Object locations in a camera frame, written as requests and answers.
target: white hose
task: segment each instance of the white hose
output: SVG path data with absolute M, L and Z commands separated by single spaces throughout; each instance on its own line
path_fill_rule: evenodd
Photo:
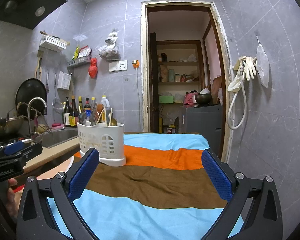
M 242 75 L 240 77 L 240 83 L 241 83 L 242 96 L 243 96 L 243 102 L 244 102 L 243 117 L 242 117 L 240 123 L 237 126 L 232 126 L 232 124 L 231 124 L 232 122 L 231 122 L 230 117 L 231 117 L 231 110 L 232 110 L 234 101 L 235 101 L 235 99 L 237 98 L 237 95 L 238 95 L 238 92 L 236 92 L 236 94 L 233 97 L 233 100 L 231 102 L 231 105 L 230 105 L 230 108 L 229 108 L 229 112 L 228 112 L 228 126 L 229 126 L 229 128 L 231 130 L 238 129 L 242 125 L 244 119 L 246 118 L 246 114 L 247 114 L 247 98 L 246 98 L 246 92 L 244 91 L 244 86 L 243 86 L 243 81 L 242 81 Z

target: blue gripper pad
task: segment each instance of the blue gripper pad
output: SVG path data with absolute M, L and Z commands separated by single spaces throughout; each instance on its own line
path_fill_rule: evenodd
M 25 147 L 25 144 L 23 143 L 23 141 L 15 142 L 15 143 L 5 147 L 4 154 L 12 155 L 14 153 L 17 153 L 18 151 L 21 151 L 24 147 Z
M 230 202 L 233 195 L 231 183 L 207 150 L 202 152 L 201 162 L 219 196 Z
M 94 149 L 86 158 L 86 160 L 82 163 L 77 173 L 69 182 L 68 198 L 71 201 L 80 198 L 98 164 L 99 152 L 96 149 Z

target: pink cloth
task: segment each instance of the pink cloth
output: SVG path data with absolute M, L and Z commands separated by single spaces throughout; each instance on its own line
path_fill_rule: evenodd
M 193 100 L 192 100 L 192 96 L 196 95 L 197 93 L 188 93 L 185 96 L 185 101 L 183 101 L 184 105 L 193 105 Z

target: brown stripe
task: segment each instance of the brown stripe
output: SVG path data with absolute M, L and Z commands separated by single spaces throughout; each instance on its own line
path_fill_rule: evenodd
M 203 168 L 178 171 L 136 165 L 111 167 L 100 163 L 86 188 L 110 197 L 128 197 L 158 209 L 212 209 L 226 205 Z

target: green box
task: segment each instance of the green box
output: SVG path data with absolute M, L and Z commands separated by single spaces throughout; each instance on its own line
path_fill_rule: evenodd
M 159 104 L 173 104 L 173 96 L 159 96 Z

